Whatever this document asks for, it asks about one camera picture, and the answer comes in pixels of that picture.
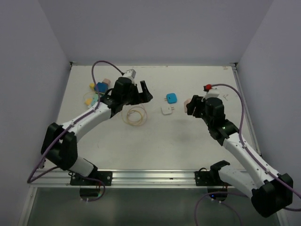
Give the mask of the pink cube socket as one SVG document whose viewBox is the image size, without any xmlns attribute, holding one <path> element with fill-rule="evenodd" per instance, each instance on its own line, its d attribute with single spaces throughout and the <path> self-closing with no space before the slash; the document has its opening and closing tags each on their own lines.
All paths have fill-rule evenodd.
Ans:
<svg viewBox="0 0 301 226">
<path fill-rule="evenodd" d="M 185 102 L 184 102 L 184 112 L 187 113 L 188 111 L 188 108 L 187 108 L 187 104 L 189 104 L 191 102 L 191 99 L 187 99 Z"/>
</svg>

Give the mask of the light blue plug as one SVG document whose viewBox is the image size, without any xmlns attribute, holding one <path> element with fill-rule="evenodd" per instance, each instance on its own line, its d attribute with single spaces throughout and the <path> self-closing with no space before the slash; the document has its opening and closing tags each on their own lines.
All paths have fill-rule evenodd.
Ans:
<svg viewBox="0 0 301 226">
<path fill-rule="evenodd" d="M 165 100 L 169 103 L 169 104 L 175 104 L 177 103 L 177 96 L 175 93 L 168 93 L 165 97 Z"/>
</svg>

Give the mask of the teal plug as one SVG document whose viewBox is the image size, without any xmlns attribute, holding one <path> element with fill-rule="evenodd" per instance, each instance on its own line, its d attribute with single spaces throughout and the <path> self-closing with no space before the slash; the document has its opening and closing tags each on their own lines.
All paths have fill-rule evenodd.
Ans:
<svg viewBox="0 0 301 226">
<path fill-rule="evenodd" d="M 98 102 L 98 99 L 93 99 L 92 102 L 91 102 L 91 105 L 93 106 L 97 102 Z"/>
</svg>

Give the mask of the yellow plug with cable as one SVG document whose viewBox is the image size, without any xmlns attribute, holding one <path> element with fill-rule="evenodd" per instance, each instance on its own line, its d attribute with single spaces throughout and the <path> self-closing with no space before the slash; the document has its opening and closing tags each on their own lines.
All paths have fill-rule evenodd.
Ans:
<svg viewBox="0 0 301 226">
<path fill-rule="evenodd" d="M 85 104 L 86 104 L 87 106 L 89 106 L 89 105 L 91 105 L 92 101 L 93 101 L 93 100 L 92 100 L 91 98 L 88 98 L 88 99 L 85 100 Z"/>
</svg>

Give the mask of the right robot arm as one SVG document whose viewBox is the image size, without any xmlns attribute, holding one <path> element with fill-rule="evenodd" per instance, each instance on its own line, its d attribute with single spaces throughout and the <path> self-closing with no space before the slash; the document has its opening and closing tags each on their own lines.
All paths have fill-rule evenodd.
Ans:
<svg viewBox="0 0 301 226">
<path fill-rule="evenodd" d="M 293 202 L 293 179 L 268 165 L 239 134 L 239 129 L 225 118 L 224 105 L 217 97 L 194 95 L 186 105 L 187 114 L 201 118 L 210 136 L 228 150 L 248 175 L 234 169 L 227 161 L 210 167 L 210 181 L 230 184 L 250 198 L 255 210 L 267 218 Z"/>
</svg>

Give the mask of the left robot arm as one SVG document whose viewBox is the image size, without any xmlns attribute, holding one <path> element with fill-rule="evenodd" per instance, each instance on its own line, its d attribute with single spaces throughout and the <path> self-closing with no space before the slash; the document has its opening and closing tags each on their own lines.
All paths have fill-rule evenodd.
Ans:
<svg viewBox="0 0 301 226">
<path fill-rule="evenodd" d="M 41 154 L 62 170 L 69 170 L 81 175 L 87 185 L 98 179 L 97 167 L 78 155 L 77 143 L 98 124 L 112 118 L 125 105 L 148 103 L 153 96 L 148 91 L 145 81 L 141 81 L 142 92 L 138 91 L 133 79 L 119 77 L 110 94 L 100 97 L 88 111 L 62 125 L 49 125 Z"/>
</svg>

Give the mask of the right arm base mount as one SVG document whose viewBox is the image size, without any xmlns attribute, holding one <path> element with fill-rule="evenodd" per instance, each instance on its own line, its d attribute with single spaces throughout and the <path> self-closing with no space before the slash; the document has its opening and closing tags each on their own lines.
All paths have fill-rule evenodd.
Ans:
<svg viewBox="0 0 301 226">
<path fill-rule="evenodd" d="M 222 167 L 230 165 L 229 162 L 222 160 L 210 166 L 209 170 L 201 168 L 194 172 L 196 186 L 223 186 L 224 182 L 219 176 Z"/>
</svg>

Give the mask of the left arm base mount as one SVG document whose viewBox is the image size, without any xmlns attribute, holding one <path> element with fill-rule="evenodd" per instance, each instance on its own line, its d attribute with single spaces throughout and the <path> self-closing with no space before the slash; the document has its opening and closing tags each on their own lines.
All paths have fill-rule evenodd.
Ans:
<svg viewBox="0 0 301 226">
<path fill-rule="evenodd" d="M 110 186 L 112 183 L 112 171 L 95 171 L 89 177 L 84 177 L 75 172 L 69 172 L 71 177 L 70 185 L 72 186 L 97 186 L 101 181 L 105 186 Z"/>
</svg>

